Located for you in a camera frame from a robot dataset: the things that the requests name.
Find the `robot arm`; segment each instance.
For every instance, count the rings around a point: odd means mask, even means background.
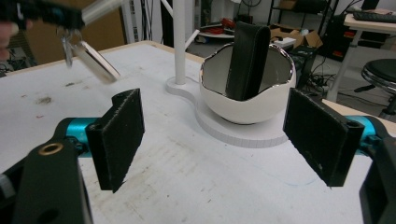
[[[65,29],[80,30],[85,22],[81,10],[43,0],[2,0],[0,21],[13,21],[25,29],[26,20],[41,19]]]
[[[329,187],[343,187],[360,151],[373,159],[361,191],[365,224],[396,218],[396,138],[376,118],[341,116],[311,93],[290,90],[284,131]]]
[[[2,223],[92,223],[78,156],[92,155],[101,189],[116,192],[145,131],[139,89],[112,102],[101,118],[62,120],[48,142],[0,174]]]

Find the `white bowl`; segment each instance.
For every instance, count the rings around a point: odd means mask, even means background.
[[[207,106],[224,119],[239,124],[263,122],[285,109],[289,90],[296,84],[294,62],[288,53],[270,45],[258,95],[235,101],[225,93],[232,52],[233,44],[225,45],[202,64],[200,91]]]

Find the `person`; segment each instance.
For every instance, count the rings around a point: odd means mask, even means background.
[[[26,29],[32,28],[31,21],[26,22]],[[0,21],[0,61],[5,61],[9,58],[8,44],[9,39],[18,33],[18,26],[10,21]]]

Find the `cardboard box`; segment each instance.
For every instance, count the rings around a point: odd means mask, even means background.
[[[270,25],[270,29],[271,39],[273,39],[275,36],[290,37],[296,39],[296,42],[294,43],[295,48],[300,45],[307,45],[319,48],[323,45],[323,42],[321,41],[320,36],[318,35],[318,32],[316,30],[310,30],[307,35],[301,35],[299,29],[281,24]]]
[[[296,2],[297,0],[280,0],[278,7],[284,9],[294,9]]]

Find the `table surface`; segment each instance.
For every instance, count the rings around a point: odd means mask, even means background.
[[[396,33],[396,23],[374,22],[374,21],[357,21],[352,14],[347,14],[344,20],[345,26],[350,26],[352,30],[359,29],[363,31],[377,31],[379,33],[393,34]]]
[[[95,223],[362,223],[369,158],[355,156],[345,185],[328,188],[289,141],[242,148],[206,133],[191,102],[165,90],[172,50],[143,42],[104,56],[122,76],[111,85],[76,59],[71,69],[58,62],[0,78],[0,170],[49,140],[60,120],[102,117],[113,95],[140,88],[146,133],[120,190],[101,191],[92,159],[79,159]],[[188,58],[186,76],[198,80],[202,59]]]

